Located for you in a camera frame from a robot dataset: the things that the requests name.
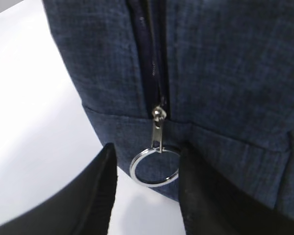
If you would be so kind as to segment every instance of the zipper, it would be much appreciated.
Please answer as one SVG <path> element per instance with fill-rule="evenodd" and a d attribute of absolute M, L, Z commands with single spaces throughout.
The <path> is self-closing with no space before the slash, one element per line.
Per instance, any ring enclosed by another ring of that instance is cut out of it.
<path fill-rule="evenodd" d="M 150 118 L 161 108 L 170 118 L 166 60 L 165 0 L 127 0 L 138 48 L 145 104 Z"/>

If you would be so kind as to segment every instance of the zipper slider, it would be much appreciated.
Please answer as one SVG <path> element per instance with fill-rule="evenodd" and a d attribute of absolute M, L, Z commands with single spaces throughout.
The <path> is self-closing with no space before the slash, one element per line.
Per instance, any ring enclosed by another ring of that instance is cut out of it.
<path fill-rule="evenodd" d="M 162 153 L 163 122 L 167 117 L 167 113 L 160 106 L 157 106 L 152 110 L 152 115 L 153 115 L 153 128 L 152 128 L 151 148 L 157 149 L 158 153 Z"/>

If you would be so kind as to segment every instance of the white background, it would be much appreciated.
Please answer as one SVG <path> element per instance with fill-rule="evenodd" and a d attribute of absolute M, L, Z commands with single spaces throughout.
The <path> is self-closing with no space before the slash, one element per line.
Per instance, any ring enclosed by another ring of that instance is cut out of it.
<path fill-rule="evenodd" d="M 39 0 L 0 14 L 0 224 L 46 200 L 101 150 Z M 119 171 L 110 235 L 184 235 L 176 202 Z"/>

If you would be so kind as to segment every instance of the seam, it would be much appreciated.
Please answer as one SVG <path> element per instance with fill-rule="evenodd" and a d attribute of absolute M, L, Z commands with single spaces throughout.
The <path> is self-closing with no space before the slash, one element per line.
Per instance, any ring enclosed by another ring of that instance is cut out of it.
<path fill-rule="evenodd" d="M 275 200 L 275 204 L 274 204 L 275 211 L 278 211 L 278 207 L 279 207 L 278 201 L 280 199 L 280 196 L 282 194 L 282 190 L 283 190 L 284 185 L 286 183 L 286 174 L 288 172 L 289 165 L 291 164 L 291 159 L 292 159 L 293 152 L 294 152 L 294 141 L 293 141 L 292 131 L 288 132 L 288 137 L 289 137 L 289 146 L 291 149 L 290 149 L 290 154 L 289 154 L 288 160 L 285 164 L 285 167 L 284 167 L 284 170 L 283 170 L 283 173 L 281 176 L 280 184 L 278 186 L 278 191 L 277 191 L 276 200 Z"/>
<path fill-rule="evenodd" d="M 149 118 L 141 118 L 141 117 L 125 116 L 125 115 L 116 115 L 116 114 L 104 114 L 104 113 L 100 113 L 98 111 L 92 110 L 92 109 L 88 108 L 86 105 L 83 105 L 83 107 L 84 107 L 85 111 L 88 110 L 89 112 L 92 112 L 92 113 L 95 113 L 95 114 L 98 114 L 98 115 L 109 116 L 109 117 L 112 117 L 112 118 L 125 118 L 125 119 L 128 119 L 128 120 L 135 119 L 135 120 L 140 121 L 140 122 L 151 121 L 151 119 L 149 119 Z M 194 127 L 198 127 L 198 128 L 201 128 L 204 131 L 210 132 L 210 133 L 218 135 L 220 137 L 228 138 L 228 139 L 230 139 L 232 141 L 237 141 L 237 142 L 241 142 L 241 143 L 244 143 L 244 144 L 248 144 L 251 147 L 256 147 L 256 148 L 259 148 L 259 149 L 262 149 L 262 150 L 265 150 L 267 152 L 274 153 L 274 154 L 277 154 L 277 153 L 283 154 L 283 153 L 289 152 L 289 149 L 286 149 L 285 151 L 275 151 L 275 150 L 267 149 L 267 148 L 264 148 L 262 146 L 259 146 L 257 144 L 251 143 L 251 142 L 246 141 L 246 140 L 241 140 L 241 139 L 238 139 L 238 138 L 235 138 L 235 137 L 232 137 L 232 136 L 227 136 L 227 135 L 221 134 L 221 133 L 219 133 L 219 132 L 217 132 L 215 130 L 211 130 L 211 129 L 206 128 L 204 126 L 198 125 L 197 123 L 195 123 L 193 121 L 175 121 L 175 120 L 170 119 L 170 120 L 167 120 L 166 122 L 182 124 L 182 125 L 192 125 L 192 130 L 194 130 Z"/>
<path fill-rule="evenodd" d="M 179 101 L 179 70 L 178 70 L 178 43 L 177 43 L 177 29 L 178 29 L 178 14 L 179 14 L 179 2 L 176 1 L 175 2 L 175 19 L 174 19 L 174 68 L 175 68 L 175 78 L 176 78 L 176 82 L 174 83 L 175 85 L 175 112 L 178 113 L 178 101 Z"/>

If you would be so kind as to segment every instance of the denim-like fabric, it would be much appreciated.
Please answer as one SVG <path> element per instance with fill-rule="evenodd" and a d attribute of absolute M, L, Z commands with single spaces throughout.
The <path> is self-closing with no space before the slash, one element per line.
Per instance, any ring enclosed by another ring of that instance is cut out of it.
<path fill-rule="evenodd" d="M 86 114 L 120 167 L 149 147 L 138 53 L 125 0 L 44 0 L 51 33 Z M 171 119 L 236 186 L 294 218 L 294 0 L 168 0 Z M 166 176 L 177 159 L 139 174 Z M 156 189 L 177 200 L 177 182 Z"/>

